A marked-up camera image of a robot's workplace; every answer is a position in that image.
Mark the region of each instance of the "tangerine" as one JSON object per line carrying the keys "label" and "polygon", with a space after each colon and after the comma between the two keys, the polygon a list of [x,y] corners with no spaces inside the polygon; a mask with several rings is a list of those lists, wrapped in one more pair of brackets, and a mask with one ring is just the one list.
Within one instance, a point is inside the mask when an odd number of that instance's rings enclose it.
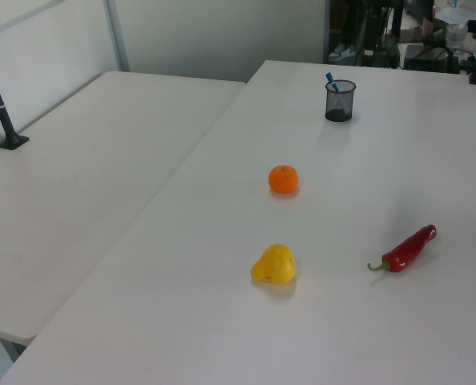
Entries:
{"label": "tangerine", "polygon": [[270,188],[279,194],[293,193],[299,185],[299,174],[292,166],[276,166],[268,174]]}

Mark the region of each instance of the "black mesh cup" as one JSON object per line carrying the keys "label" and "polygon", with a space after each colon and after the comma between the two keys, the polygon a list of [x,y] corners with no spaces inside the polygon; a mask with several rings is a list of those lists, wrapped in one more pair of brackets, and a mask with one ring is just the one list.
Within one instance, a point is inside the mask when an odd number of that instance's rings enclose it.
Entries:
{"label": "black mesh cup", "polygon": [[345,122],[352,118],[353,92],[356,84],[348,80],[335,80],[336,91],[331,83],[325,84],[327,103],[325,117],[333,122]]}

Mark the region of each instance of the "red chili pepper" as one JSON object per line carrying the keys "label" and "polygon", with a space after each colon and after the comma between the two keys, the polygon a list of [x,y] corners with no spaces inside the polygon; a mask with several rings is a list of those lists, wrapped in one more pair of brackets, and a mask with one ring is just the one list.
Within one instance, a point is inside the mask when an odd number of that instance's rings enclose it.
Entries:
{"label": "red chili pepper", "polygon": [[382,265],[373,268],[368,264],[368,268],[372,271],[388,270],[393,273],[402,271],[413,263],[425,245],[436,237],[436,233],[437,231],[434,225],[424,227],[389,253],[384,254],[382,256]]}

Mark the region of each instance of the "white wall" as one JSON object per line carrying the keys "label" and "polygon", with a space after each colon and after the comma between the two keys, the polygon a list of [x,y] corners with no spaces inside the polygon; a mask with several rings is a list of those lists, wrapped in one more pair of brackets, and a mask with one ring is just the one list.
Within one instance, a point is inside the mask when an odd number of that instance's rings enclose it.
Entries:
{"label": "white wall", "polygon": [[266,59],[322,63],[328,0],[108,0],[123,68],[247,82]]}
{"label": "white wall", "polygon": [[64,0],[0,32],[0,92],[16,131],[116,69],[104,0]]}

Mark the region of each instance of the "pepper stem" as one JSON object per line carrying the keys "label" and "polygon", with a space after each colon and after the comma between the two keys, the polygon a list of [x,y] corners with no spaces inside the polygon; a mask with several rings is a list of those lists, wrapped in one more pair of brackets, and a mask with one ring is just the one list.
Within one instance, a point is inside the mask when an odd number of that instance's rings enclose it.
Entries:
{"label": "pepper stem", "polygon": [[372,271],[379,271],[379,270],[389,270],[391,269],[391,265],[389,264],[389,262],[383,262],[382,265],[378,266],[378,267],[372,267],[370,264],[368,264],[368,268]]}

